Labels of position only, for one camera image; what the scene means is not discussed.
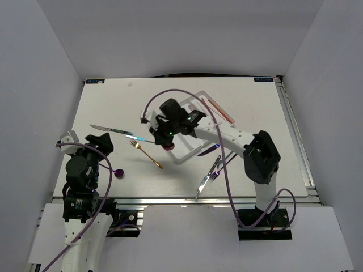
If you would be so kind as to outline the iridescent blue-handled spoon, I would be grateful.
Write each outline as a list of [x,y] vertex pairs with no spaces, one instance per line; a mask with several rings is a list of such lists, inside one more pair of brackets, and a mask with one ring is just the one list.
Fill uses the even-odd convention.
[[[155,144],[154,141],[151,141],[151,140],[147,140],[147,139],[144,139],[144,138],[141,138],[141,137],[137,137],[137,136],[134,136],[134,135],[125,135],[127,138],[129,139],[134,139],[136,141],[142,141],[142,142],[147,142],[147,143],[152,143],[152,144]],[[162,145],[162,147],[165,149],[165,150],[172,150],[175,148],[175,145],[172,143],[171,145]]]

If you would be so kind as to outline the green-handled steel knife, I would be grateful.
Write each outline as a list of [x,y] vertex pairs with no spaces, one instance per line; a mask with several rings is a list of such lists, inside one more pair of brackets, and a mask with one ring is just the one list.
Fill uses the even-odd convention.
[[110,127],[98,126],[98,125],[93,125],[93,124],[90,124],[90,126],[94,129],[101,130],[101,131],[114,132],[114,133],[119,133],[119,134],[124,134],[124,135],[133,135],[132,132],[125,131],[125,130],[114,129],[114,128],[110,128]]

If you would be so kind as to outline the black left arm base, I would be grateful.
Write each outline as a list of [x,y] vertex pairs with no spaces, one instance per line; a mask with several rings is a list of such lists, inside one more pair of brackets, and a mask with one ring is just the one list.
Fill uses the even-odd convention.
[[137,210],[119,209],[115,199],[108,198],[89,231],[96,231],[104,224],[107,237],[137,238],[140,234],[140,228],[137,226],[137,215]]

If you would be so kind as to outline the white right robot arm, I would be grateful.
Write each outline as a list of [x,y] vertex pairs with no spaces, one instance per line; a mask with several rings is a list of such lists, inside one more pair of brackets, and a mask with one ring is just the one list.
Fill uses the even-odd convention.
[[204,111],[187,112],[174,99],[168,99],[160,107],[147,113],[150,132],[155,144],[165,150],[174,145],[174,136],[183,134],[219,144],[244,160],[244,171],[254,182],[256,191],[257,221],[269,226],[277,218],[276,173],[281,156],[271,136],[264,130],[256,134],[240,131],[230,125],[216,125]]

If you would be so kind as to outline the iridescent purple fork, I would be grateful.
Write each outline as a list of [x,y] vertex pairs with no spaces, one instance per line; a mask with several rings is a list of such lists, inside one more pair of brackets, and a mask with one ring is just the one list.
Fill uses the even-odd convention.
[[[227,162],[226,165],[228,165],[235,157],[237,156],[237,154],[234,154]],[[220,173],[223,171],[223,169],[225,168],[225,165],[221,163],[221,167],[218,168],[216,171],[214,171],[212,173],[212,175],[210,176],[210,180],[214,181],[219,175]]]

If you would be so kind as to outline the orange chopstick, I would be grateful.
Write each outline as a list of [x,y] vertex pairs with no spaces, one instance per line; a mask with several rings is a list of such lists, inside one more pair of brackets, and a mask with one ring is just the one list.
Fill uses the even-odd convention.
[[232,120],[228,117],[228,115],[222,110],[220,109],[212,100],[208,99],[208,102],[215,107],[215,109],[230,123],[232,124]]
[[217,112],[220,116],[222,116],[228,123],[232,124],[232,120],[228,117],[228,115],[226,113],[224,113],[221,109],[219,109],[219,107],[216,106],[216,104],[214,102],[212,102],[211,100],[205,100],[204,98],[202,98],[202,102],[204,104],[209,104],[211,105]]

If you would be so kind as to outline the iridescent purple spoon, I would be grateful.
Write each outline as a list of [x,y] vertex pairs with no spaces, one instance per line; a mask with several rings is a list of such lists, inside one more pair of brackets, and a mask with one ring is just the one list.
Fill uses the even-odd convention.
[[117,179],[122,179],[124,177],[124,170],[123,169],[112,169],[112,168],[109,168],[108,166],[104,165],[104,164],[101,164],[99,163],[99,166],[107,169],[107,170],[111,170],[114,174],[114,176],[117,178]]

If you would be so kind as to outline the teal plastic fork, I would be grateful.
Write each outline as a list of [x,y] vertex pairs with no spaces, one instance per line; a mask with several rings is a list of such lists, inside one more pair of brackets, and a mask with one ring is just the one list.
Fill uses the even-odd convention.
[[[228,155],[225,156],[225,160],[228,160],[228,158],[232,157],[234,155],[234,152],[230,152]],[[221,157],[219,162],[219,164],[223,163],[223,158]]]

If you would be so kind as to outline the gold fork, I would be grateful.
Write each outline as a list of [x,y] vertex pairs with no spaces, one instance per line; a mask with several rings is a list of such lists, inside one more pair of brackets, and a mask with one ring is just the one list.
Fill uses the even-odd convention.
[[138,149],[138,150],[140,150],[141,152],[143,152],[157,167],[159,167],[160,169],[163,169],[163,166],[160,164],[160,163],[158,163],[153,157],[151,157],[142,147],[141,147],[141,145],[136,141],[136,140],[134,140],[134,139],[131,139],[130,140],[130,143],[131,143],[131,145],[134,147],[134,148],[136,148],[136,149]]

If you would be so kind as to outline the iridescent blue knife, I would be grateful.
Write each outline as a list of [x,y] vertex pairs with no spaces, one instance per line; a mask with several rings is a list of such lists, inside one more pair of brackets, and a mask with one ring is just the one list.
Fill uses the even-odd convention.
[[204,155],[207,155],[211,152],[213,152],[214,150],[218,149],[219,148],[219,145],[218,144],[215,144],[209,148],[207,148],[206,150],[204,150],[203,152],[199,153],[197,156],[204,156]]

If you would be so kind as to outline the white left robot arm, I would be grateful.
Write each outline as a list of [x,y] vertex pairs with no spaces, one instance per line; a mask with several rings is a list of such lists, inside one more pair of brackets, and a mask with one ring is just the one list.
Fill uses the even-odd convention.
[[120,219],[115,200],[96,191],[99,163],[114,150],[110,134],[88,135],[86,141],[80,144],[76,133],[70,131],[57,143],[70,155],[62,191],[66,250],[61,271],[97,271],[106,234]]

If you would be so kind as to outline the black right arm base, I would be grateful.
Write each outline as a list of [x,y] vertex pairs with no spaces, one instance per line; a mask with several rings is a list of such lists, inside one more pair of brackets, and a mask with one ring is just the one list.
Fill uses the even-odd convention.
[[[239,226],[239,241],[292,240],[288,211],[286,208],[280,208],[279,204],[278,202],[270,213],[265,214],[254,228],[246,229]],[[242,223],[249,226],[255,223],[263,212],[255,206],[253,209],[238,209],[237,213]]]

